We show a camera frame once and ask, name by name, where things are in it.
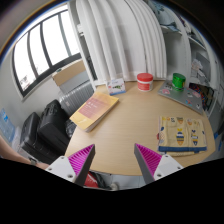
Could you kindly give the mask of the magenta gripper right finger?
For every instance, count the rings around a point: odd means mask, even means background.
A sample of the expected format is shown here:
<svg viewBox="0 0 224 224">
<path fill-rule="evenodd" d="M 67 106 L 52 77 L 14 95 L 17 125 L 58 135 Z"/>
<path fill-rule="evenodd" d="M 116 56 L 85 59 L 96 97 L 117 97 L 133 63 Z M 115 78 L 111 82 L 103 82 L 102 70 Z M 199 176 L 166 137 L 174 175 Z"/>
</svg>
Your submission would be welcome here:
<svg viewBox="0 0 224 224">
<path fill-rule="evenodd" d="M 140 144 L 134 145 L 134 154 L 146 184 L 182 169 L 182 166 L 170 155 L 160 155 Z"/>
</svg>

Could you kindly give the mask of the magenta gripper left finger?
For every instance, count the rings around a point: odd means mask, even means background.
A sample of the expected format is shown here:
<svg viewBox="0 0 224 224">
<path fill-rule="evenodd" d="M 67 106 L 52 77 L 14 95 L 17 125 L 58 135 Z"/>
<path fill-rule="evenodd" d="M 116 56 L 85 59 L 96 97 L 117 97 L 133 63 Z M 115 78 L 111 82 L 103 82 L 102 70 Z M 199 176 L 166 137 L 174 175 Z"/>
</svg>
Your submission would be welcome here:
<svg viewBox="0 0 224 224">
<path fill-rule="evenodd" d="M 47 168 L 47 171 L 78 186 L 83 186 L 94 156 L 95 145 L 92 144 L 68 157 L 60 156 Z"/>
</svg>

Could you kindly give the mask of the person's forearm with watch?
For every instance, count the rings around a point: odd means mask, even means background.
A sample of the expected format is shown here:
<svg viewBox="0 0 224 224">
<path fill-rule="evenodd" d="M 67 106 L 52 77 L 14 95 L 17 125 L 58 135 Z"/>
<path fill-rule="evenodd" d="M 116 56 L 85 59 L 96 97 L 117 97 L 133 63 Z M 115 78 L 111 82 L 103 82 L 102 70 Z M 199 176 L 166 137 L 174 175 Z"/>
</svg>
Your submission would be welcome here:
<svg viewBox="0 0 224 224">
<path fill-rule="evenodd" d="M 7 160 L 33 165 L 43 170 L 45 170 L 48 167 L 48 164 L 46 163 L 39 163 L 34 159 L 24 158 L 23 156 L 15 152 L 1 136 L 0 136 L 0 156 Z"/>
</svg>

